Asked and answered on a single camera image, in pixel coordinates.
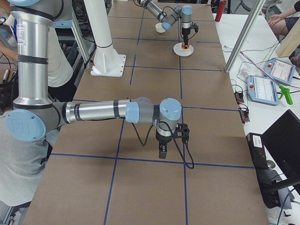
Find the blue framed tablet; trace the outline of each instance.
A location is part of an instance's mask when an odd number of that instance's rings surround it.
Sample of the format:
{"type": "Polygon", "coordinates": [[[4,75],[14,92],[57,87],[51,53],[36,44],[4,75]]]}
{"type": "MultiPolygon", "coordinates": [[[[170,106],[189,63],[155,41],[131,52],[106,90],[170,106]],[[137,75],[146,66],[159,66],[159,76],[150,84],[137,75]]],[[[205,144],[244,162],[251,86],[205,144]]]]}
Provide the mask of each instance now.
{"type": "Polygon", "coordinates": [[[268,105],[279,104],[275,83],[267,77],[247,77],[247,93],[250,100],[254,102],[268,105]]]}
{"type": "Polygon", "coordinates": [[[295,69],[296,66],[291,63],[284,62],[279,59],[272,59],[268,62],[265,71],[278,82],[290,85],[295,69]]]}

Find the white table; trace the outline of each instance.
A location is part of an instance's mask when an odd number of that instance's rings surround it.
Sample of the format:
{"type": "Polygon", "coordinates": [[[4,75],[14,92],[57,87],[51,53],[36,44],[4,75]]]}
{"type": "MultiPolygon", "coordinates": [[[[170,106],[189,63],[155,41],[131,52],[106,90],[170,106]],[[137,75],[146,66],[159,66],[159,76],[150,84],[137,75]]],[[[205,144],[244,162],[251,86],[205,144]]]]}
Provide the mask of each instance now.
{"type": "MultiPolygon", "coordinates": [[[[227,61],[230,52],[230,48],[233,48],[236,40],[238,39],[240,35],[240,31],[242,30],[242,27],[244,26],[244,23],[247,19],[247,15],[227,15],[223,14],[221,17],[220,22],[215,22],[217,31],[219,34],[220,38],[220,43],[223,48],[223,53],[224,53],[224,58],[227,61]]],[[[264,19],[263,16],[258,16],[253,28],[251,29],[241,51],[244,50],[264,50],[267,48],[272,47],[275,43],[277,43],[277,39],[274,36],[272,30],[268,26],[266,20],[264,19]]],[[[254,62],[259,63],[263,60],[267,60],[272,53],[274,48],[272,50],[268,49],[265,51],[245,51],[244,53],[251,58],[254,62]]],[[[270,56],[271,58],[277,57],[276,51],[273,51],[273,53],[270,56]]],[[[254,65],[251,65],[249,63],[241,63],[243,61],[247,61],[241,54],[237,57],[234,66],[232,67],[230,71],[230,78],[232,80],[232,84],[236,83],[243,88],[243,90],[247,89],[246,84],[241,81],[240,79],[237,78],[237,74],[239,72],[239,68],[241,70],[239,77],[242,80],[246,80],[246,77],[242,72],[242,69],[249,71],[249,72],[254,72],[257,75],[262,75],[260,71],[258,71],[254,65]]],[[[300,87],[300,80],[293,79],[291,85],[300,87]]],[[[291,92],[298,90],[296,88],[291,87],[291,92]]],[[[271,105],[266,105],[266,104],[261,104],[261,103],[256,103],[256,102],[251,102],[248,100],[247,102],[247,96],[246,92],[244,92],[244,100],[246,102],[246,105],[248,104],[249,108],[249,118],[250,122],[246,123],[244,126],[244,131],[245,134],[247,135],[248,133],[259,133],[262,134],[265,130],[267,130],[287,109],[291,109],[298,118],[300,118],[300,92],[291,94],[292,100],[293,100],[293,105],[288,105],[285,98],[281,99],[279,101],[279,105],[277,106],[271,106],[271,105]]],[[[267,154],[267,159],[271,159],[272,157],[269,155],[268,152],[267,154]]],[[[278,174],[281,174],[282,172],[278,168],[277,170],[278,174]]],[[[296,201],[299,202],[300,196],[296,191],[293,191],[292,193],[296,197],[296,201]]],[[[288,223],[294,223],[294,224],[300,224],[300,205],[292,203],[292,210],[285,210],[287,214],[292,214],[290,217],[284,217],[284,214],[281,215],[281,222],[280,224],[288,224],[288,223]]],[[[277,218],[280,212],[279,207],[275,207],[273,209],[267,209],[267,213],[269,216],[269,221],[270,223],[276,224],[277,218]]]]}

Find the red cylinder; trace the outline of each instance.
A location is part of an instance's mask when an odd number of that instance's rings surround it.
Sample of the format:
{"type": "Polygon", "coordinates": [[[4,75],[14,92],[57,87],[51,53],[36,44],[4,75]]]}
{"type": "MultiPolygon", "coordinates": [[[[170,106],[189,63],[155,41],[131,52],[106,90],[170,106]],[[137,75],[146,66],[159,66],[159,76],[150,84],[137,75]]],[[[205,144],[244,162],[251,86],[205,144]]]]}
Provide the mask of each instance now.
{"type": "Polygon", "coordinates": [[[226,5],[226,1],[220,1],[219,7],[217,8],[217,15],[216,15],[216,22],[219,22],[221,20],[221,16],[224,12],[224,8],[226,5]]]}

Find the gray fabric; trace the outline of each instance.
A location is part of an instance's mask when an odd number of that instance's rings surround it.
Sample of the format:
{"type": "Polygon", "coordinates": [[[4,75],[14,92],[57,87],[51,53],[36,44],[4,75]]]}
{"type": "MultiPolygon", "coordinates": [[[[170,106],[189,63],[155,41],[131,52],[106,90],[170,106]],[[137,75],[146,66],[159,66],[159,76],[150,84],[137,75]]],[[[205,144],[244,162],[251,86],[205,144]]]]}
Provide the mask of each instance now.
{"type": "Polygon", "coordinates": [[[33,143],[22,142],[11,136],[0,116],[0,201],[17,206],[30,202],[45,167],[41,164],[47,155],[45,138],[33,143]]]}

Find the brown table surface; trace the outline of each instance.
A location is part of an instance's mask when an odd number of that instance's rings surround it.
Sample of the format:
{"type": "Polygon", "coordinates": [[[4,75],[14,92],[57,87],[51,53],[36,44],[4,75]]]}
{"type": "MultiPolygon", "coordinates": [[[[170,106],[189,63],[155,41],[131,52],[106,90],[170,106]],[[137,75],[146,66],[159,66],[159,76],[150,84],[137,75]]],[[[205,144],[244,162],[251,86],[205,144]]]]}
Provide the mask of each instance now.
{"type": "MultiPolygon", "coordinates": [[[[124,120],[66,125],[23,224],[269,224],[210,6],[192,6],[199,25],[190,40],[195,51],[179,57],[173,52],[178,23],[159,34],[144,8],[114,2],[108,19],[114,48],[127,56],[124,74],[86,70],[74,102],[179,100],[195,169],[183,165],[172,142],[167,158],[159,159],[155,129],[142,147],[124,120]]],[[[137,125],[142,137],[148,128],[137,125]]]]}

